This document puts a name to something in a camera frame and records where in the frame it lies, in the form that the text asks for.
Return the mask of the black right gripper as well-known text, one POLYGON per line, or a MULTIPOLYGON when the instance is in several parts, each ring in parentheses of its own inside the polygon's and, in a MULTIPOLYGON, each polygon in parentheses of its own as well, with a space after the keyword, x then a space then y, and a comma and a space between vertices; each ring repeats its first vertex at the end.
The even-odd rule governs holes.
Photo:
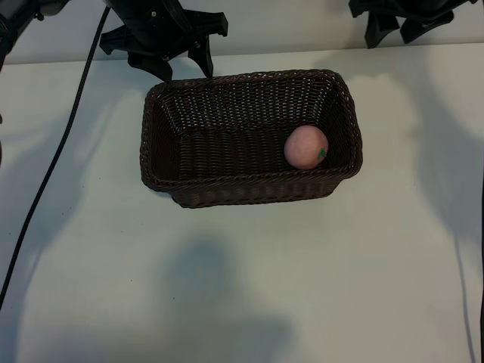
POLYGON ((349 8, 353 17, 368 14, 365 31, 367 48, 376 48, 391 32, 399 29, 396 17, 404 17, 400 29, 404 43, 411 43, 430 30, 453 21, 455 8, 466 0, 406 1, 406 0, 351 0, 349 8))

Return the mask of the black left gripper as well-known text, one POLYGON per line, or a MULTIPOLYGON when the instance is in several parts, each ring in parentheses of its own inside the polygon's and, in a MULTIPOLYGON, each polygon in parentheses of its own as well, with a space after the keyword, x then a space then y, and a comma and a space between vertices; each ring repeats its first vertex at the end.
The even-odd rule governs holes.
POLYGON ((164 60, 188 52, 204 76, 213 77, 209 37, 228 34, 224 13, 184 9, 178 1, 119 0, 108 1, 107 6, 123 25, 101 35, 104 53, 134 53, 128 54, 130 67, 171 82, 172 68, 164 60))

